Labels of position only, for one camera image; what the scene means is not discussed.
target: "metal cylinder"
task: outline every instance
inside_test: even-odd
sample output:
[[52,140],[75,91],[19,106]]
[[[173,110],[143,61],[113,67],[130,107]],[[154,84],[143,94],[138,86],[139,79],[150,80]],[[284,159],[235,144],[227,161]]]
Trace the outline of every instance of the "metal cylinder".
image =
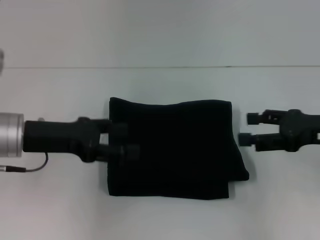
[[21,157],[24,115],[0,113],[0,157]]

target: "white wall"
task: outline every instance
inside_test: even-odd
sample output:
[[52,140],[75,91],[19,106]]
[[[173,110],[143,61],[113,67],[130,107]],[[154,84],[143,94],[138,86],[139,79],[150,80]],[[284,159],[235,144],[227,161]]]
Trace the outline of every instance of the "white wall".
[[[318,8],[313,0],[2,0],[0,112],[73,121],[107,117],[110,97],[219,99],[233,103],[236,131],[276,132],[246,126],[245,113],[320,114],[320,67],[214,66],[320,65]],[[145,68],[178,66],[191,68]],[[42,171],[0,174],[1,239],[318,240],[320,147],[241,152],[250,180],[212,201],[112,197],[105,164],[50,154]],[[0,164],[43,160],[25,153]]]

